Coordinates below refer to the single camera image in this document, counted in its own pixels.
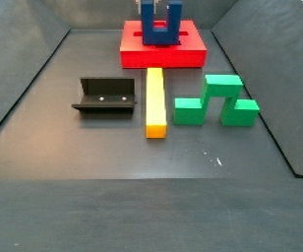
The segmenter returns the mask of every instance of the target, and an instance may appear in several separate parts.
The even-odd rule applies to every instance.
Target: wooden block
[[[146,73],[146,138],[165,138],[168,130],[162,68]]]
[[[176,98],[175,124],[203,125],[212,97],[225,97],[224,126],[253,126],[260,114],[255,100],[239,99],[244,84],[237,75],[207,75],[200,98]]]
[[[154,0],[145,0],[141,5],[142,43],[145,45],[180,44],[183,1],[169,1],[168,21],[161,27],[154,24],[154,3]]]
[[[181,21],[180,42],[144,45],[141,21],[126,21],[120,46],[122,68],[203,67],[208,50],[193,21]]]

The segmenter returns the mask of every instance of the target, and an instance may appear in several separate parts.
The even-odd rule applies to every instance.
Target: green cube
[[[175,124],[203,125],[205,110],[201,108],[200,98],[176,98]]]
[[[224,126],[253,126],[260,114],[260,107],[252,99],[239,99],[236,106],[229,106],[221,113],[221,124]]]
[[[244,86],[237,75],[205,75],[205,85],[211,97],[239,97]]]

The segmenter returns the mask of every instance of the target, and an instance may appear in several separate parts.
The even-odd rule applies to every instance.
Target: red base
[[[203,67],[208,50],[193,21],[181,21],[180,41],[181,45],[144,45],[141,21],[126,21],[120,47],[122,68]]]

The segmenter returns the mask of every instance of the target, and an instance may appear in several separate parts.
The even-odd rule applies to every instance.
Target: gray wall
[[[213,32],[303,175],[303,3],[240,0]]]
[[[0,121],[68,32],[38,0],[0,0]]]
[[[122,29],[125,20],[138,20],[133,0],[42,0],[73,29]],[[184,19],[211,29],[239,0],[184,0]],[[168,0],[158,4],[165,17]]]

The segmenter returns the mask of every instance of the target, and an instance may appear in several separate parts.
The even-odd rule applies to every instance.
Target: gray floor
[[[233,73],[211,31],[204,69],[165,70],[169,132],[145,139],[145,70],[122,70],[121,31],[74,31],[0,128],[0,179],[291,178],[261,120],[223,127],[223,100],[203,127],[173,125],[176,96],[199,96],[203,74]],[[137,104],[129,120],[81,116],[81,77],[133,77]]]
[[[0,181],[0,251],[303,251],[303,180]]]

